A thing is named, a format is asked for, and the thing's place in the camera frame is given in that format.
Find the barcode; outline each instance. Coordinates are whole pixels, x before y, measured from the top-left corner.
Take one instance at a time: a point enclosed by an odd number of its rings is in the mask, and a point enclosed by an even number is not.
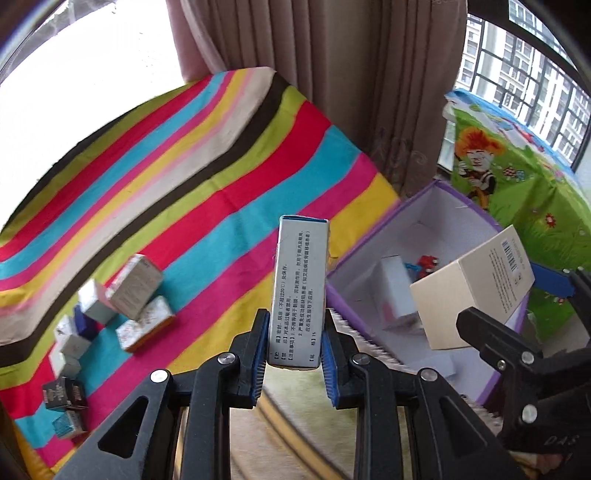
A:
[[[503,240],[503,250],[505,251],[505,256],[507,257],[507,261],[509,262],[509,268],[511,269],[511,273],[515,273],[517,270],[517,262],[515,260],[515,256],[513,255],[513,250],[511,249],[511,245],[509,241]]]

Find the dark box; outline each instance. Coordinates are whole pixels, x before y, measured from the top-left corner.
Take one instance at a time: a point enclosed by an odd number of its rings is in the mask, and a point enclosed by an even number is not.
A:
[[[86,340],[92,341],[99,334],[99,329],[96,321],[84,315],[80,309],[80,304],[74,307],[74,323],[76,324],[76,332]]]
[[[78,380],[60,377],[43,385],[43,402],[49,410],[82,410],[88,408],[84,387]]]

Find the blue box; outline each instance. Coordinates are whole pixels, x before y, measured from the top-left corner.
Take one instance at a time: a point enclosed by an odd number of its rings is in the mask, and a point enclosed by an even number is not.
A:
[[[74,307],[74,322],[76,324],[76,332],[78,335],[87,340],[92,341],[99,334],[96,321],[82,313],[79,303]]]

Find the cartoon character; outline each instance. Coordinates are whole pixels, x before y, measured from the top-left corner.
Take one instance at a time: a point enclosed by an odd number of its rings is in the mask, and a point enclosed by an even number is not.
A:
[[[421,267],[421,270],[417,275],[417,278],[420,280],[421,278],[425,278],[427,275],[430,275],[435,271],[439,265],[439,259],[437,257],[433,257],[432,255],[423,255],[418,259],[417,265]]]
[[[468,179],[472,186],[468,198],[476,197],[482,209],[488,210],[489,197],[496,188],[496,178],[491,171],[491,163],[495,155],[504,152],[503,145],[479,128],[468,127],[460,133],[455,150],[458,160],[457,172],[460,177]],[[470,159],[472,168],[462,160],[464,156]]]

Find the black clamp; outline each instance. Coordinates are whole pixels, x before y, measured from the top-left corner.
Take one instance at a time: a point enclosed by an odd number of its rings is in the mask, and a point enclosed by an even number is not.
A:
[[[60,469],[56,480],[172,478],[180,412],[189,407],[180,480],[230,478],[229,409],[253,408],[267,357],[269,312],[228,352],[178,375],[156,370]]]
[[[397,407],[405,408],[415,480],[525,480],[493,433],[435,370],[390,370],[337,333],[322,335],[326,390],[337,409],[357,408],[356,480],[402,480]]]
[[[573,453],[591,440],[591,349],[543,358],[519,334],[471,307],[460,337],[502,374],[505,405],[498,439],[509,450]]]

